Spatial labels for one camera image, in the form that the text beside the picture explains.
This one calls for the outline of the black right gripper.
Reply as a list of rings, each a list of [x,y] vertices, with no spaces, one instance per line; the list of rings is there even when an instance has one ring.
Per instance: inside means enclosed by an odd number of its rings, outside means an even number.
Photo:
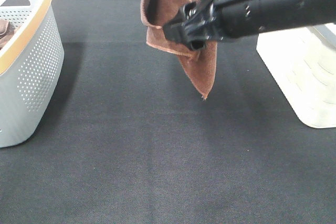
[[[164,37],[191,51],[202,50],[207,41],[222,41],[225,37],[219,15],[214,0],[187,3],[163,25]]]

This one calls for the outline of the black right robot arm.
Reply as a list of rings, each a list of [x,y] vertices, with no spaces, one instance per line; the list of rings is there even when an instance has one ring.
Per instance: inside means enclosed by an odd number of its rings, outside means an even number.
[[[200,0],[163,25],[167,40],[189,50],[207,41],[335,22],[335,0]]]

